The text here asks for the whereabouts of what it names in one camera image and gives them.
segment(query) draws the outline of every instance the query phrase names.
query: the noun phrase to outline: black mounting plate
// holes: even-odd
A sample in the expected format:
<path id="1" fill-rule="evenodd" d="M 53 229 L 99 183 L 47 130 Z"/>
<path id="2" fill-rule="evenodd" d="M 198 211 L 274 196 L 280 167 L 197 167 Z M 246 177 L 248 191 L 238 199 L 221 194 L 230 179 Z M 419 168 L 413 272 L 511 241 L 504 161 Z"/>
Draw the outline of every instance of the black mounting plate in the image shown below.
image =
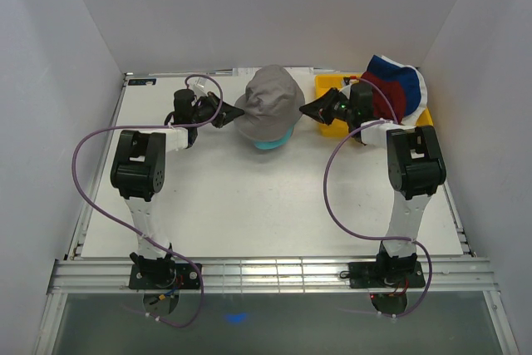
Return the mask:
<path id="1" fill-rule="evenodd" d="M 202 264 L 195 264 L 199 270 L 202 268 Z M 183 284 L 180 286 L 180 290 L 197 290 L 200 288 L 200 278 L 196 276 L 195 279 L 190 278 L 190 273 L 194 272 L 194 269 L 190 264 L 177 264 L 175 263 L 175 271 L 178 276 L 183 276 Z M 139 267 L 133 264 L 131 266 L 130 283 L 128 287 L 131 290 L 168 290 L 170 288 L 162 288 L 154 284 L 148 278 L 139 275 Z"/>
<path id="2" fill-rule="evenodd" d="M 375 262 L 350 262 L 349 268 L 349 287 L 351 288 L 385 288 L 388 287 L 382 282 L 382 277 L 377 272 Z M 408 279 L 408 287 L 423 288 L 425 287 L 425 277 L 421 270 L 421 264 L 416 262 L 414 272 L 403 278 Z"/>

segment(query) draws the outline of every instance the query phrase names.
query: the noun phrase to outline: gray cloth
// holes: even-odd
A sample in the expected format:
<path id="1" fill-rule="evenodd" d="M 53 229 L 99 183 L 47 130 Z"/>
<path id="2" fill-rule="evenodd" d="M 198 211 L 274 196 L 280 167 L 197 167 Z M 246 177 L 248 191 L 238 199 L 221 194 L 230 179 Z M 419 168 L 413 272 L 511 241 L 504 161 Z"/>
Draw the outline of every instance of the gray cloth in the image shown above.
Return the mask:
<path id="1" fill-rule="evenodd" d="M 280 66 L 255 73 L 234 106 L 245 114 L 234 120 L 240 133 L 252 141 L 278 141 L 301 118 L 305 97 L 298 83 Z"/>

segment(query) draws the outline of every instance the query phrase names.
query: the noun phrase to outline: gray wall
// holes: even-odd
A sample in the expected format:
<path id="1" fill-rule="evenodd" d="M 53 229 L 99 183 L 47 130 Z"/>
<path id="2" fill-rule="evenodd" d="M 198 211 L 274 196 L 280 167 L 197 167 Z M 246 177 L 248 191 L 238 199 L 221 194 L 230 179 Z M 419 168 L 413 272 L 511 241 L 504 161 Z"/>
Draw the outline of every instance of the gray wall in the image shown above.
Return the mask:
<path id="1" fill-rule="evenodd" d="M 121 74 L 82 0 L 0 0 L 0 353 L 30 353 L 81 198 L 75 144 L 108 124 Z M 86 184 L 102 140 L 87 146 Z"/>
<path id="2" fill-rule="evenodd" d="M 121 70 L 419 66 L 456 0 L 84 0 Z"/>
<path id="3" fill-rule="evenodd" d="M 421 70 L 465 232 L 532 353 L 532 0 L 458 0 Z"/>

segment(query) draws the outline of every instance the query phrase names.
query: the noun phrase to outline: black label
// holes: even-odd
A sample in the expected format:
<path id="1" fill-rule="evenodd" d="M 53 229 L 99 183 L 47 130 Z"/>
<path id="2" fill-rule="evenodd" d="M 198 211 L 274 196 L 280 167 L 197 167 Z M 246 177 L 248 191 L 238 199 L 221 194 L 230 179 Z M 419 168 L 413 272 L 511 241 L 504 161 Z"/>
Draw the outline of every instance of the black label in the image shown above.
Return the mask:
<path id="1" fill-rule="evenodd" d="M 146 86 L 146 85 L 154 85 L 157 82 L 155 78 L 151 79 L 130 79 L 127 82 L 127 86 Z"/>

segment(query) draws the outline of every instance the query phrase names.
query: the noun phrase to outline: yellow plastic crate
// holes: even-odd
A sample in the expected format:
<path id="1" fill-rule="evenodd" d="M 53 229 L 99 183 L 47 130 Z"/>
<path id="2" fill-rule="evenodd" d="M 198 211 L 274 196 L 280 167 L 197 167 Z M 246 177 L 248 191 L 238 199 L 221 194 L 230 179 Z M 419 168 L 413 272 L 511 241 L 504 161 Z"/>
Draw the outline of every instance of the yellow plastic crate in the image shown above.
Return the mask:
<path id="1" fill-rule="evenodd" d="M 361 74 L 351 74 L 352 76 L 359 77 Z M 336 87 L 337 89 L 342 89 L 343 78 L 345 76 L 350 76 L 348 74 L 327 74 L 327 75 L 316 75 L 314 79 L 316 85 L 316 98 L 323 96 L 327 91 Z M 417 126 L 424 125 L 433 125 L 431 113 L 428 108 L 425 109 L 420 117 L 417 119 Z M 318 128 L 322 135 L 328 137 L 344 137 L 349 133 L 347 129 L 347 124 L 343 121 L 334 120 L 331 125 L 318 124 Z"/>

